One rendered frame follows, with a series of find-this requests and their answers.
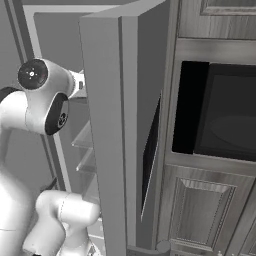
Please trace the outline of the grey fridge door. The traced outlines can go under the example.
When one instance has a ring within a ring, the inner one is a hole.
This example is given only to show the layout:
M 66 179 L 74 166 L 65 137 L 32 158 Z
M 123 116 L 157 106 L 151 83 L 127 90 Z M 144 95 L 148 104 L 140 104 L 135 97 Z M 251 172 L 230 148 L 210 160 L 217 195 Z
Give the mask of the grey fridge door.
M 168 0 L 138 0 L 80 18 L 106 256 L 126 256 L 127 244 L 136 242 L 168 23 Z

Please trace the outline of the glass fridge shelf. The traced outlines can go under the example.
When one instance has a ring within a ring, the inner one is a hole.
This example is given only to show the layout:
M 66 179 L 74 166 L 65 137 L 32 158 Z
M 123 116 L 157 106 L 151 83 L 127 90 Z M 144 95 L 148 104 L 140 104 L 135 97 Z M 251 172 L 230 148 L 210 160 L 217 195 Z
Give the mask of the glass fridge shelf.
M 91 124 L 87 122 L 72 142 L 72 145 L 80 148 L 92 148 Z
M 96 170 L 94 150 L 92 148 L 87 149 L 86 154 L 76 167 L 76 170 L 78 172 L 94 172 Z

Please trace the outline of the grey fridge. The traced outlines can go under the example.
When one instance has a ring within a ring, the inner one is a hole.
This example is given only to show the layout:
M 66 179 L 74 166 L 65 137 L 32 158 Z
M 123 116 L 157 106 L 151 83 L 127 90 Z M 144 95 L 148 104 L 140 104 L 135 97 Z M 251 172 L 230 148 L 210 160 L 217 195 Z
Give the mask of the grey fridge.
M 33 1 L 37 11 L 31 14 L 35 30 L 28 30 L 22 0 L 0 0 L 0 100 L 5 87 L 18 90 L 17 69 L 32 56 L 42 56 L 67 69 L 82 68 L 78 32 L 80 13 L 60 11 L 59 2 Z M 57 187 L 70 184 L 79 188 L 76 175 L 62 174 L 52 137 L 36 135 L 14 129 L 7 135 L 10 150 L 7 175 L 18 187 L 18 202 L 33 203 L 40 189 L 53 177 L 58 177 Z

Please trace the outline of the black microwave oven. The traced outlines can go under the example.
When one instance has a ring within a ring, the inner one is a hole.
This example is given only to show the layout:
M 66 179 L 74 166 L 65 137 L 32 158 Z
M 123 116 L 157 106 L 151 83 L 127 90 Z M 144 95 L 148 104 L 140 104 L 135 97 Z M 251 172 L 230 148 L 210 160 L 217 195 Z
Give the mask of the black microwave oven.
M 256 65 L 182 63 L 172 151 L 256 162 Z

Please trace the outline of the grey wooden cupboard door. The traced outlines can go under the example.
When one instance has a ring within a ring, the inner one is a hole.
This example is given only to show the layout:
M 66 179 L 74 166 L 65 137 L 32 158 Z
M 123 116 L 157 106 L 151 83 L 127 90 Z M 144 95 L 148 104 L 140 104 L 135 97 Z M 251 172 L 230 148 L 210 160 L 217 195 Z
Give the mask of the grey wooden cupboard door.
M 185 255 L 225 254 L 253 183 L 250 176 L 167 165 L 157 240 Z
M 181 0 L 179 36 L 256 40 L 256 0 Z

